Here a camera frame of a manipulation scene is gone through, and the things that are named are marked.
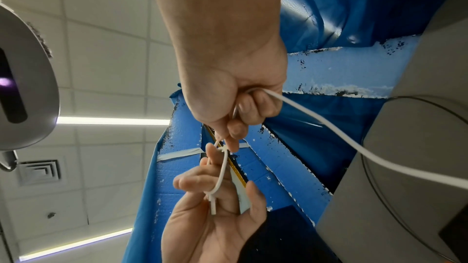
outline ceiling light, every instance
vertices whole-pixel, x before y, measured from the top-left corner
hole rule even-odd
[[[168,126],[170,119],[143,118],[101,118],[101,117],[66,117],[59,116],[57,124],[72,125],[111,125],[111,126]]]
[[[19,261],[24,262],[24,261],[36,259],[36,258],[39,258],[39,257],[55,254],[55,253],[58,253],[58,252],[66,251],[66,250],[69,250],[69,249],[72,249],[72,248],[75,248],[75,247],[79,247],[79,246],[83,246],[83,245],[103,241],[103,240],[106,240],[106,239],[109,239],[109,238],[112,238],[112,237],[116,237],[116,236],[119,236],[119,235],[130,233],[130,232],[132,232],[132,230],[133,230],[133,228],[124,229],[124,230],[121,230],[121,231],[117,231],[117,232],[101,235],[101,236],[98,236],[98,237],[90,238],[90,239],[80,241],[80,242],[77,242],[77,243],[66,244],[66,245],[54,247],[54,248],[51,248],[51,249],[48,249],[48,250],[45,250],[45,251],[42,251],[42,252],[37,252],[37,253],[29,254],[29,255],[20,256]]]

